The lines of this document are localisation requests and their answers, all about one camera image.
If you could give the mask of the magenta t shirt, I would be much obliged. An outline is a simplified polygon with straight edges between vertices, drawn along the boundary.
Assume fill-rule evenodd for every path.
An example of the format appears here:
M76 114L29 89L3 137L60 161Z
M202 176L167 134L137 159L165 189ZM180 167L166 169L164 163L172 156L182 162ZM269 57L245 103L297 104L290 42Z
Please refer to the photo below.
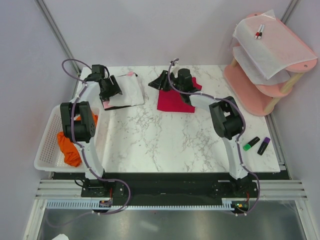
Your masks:
M195 107L183 102L181 95L175 90L160 90L158 94L157 110L171 113L194 113Z

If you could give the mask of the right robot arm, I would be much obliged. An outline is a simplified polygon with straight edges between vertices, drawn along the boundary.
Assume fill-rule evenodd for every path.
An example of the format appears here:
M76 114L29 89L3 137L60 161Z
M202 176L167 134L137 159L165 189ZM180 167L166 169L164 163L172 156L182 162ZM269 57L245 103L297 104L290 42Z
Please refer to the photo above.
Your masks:
M235 99L232 96L215 98L201 92L200 88L194 85L191 72L187 68L179 69L177 75L163 70L148 86L165 92L173 90L180 94L185 104L210 113L214 131L225 146L229 175L235 179L229 184L229 191L235 197L242 196L247 191L247 185L241 179L248 173L243 167L242 150L238 144L244 130L244 121Z

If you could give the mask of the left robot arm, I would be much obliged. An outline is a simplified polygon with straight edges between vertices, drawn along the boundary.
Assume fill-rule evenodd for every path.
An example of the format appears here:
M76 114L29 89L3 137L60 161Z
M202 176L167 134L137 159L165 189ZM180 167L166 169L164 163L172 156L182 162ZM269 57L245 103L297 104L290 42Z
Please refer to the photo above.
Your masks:
M78 150L84 164L85 177L89 180L97 179L92 185L92 191L104 197L109 193L110 185L103 179L105 170L95 147L96 123L91 104L96 98L108 101L110 97L123 93L115 76L110 75L104 65L94 64L91 73L80 82L81 89L75 97L70 102L61 103L59 107L62 131Z

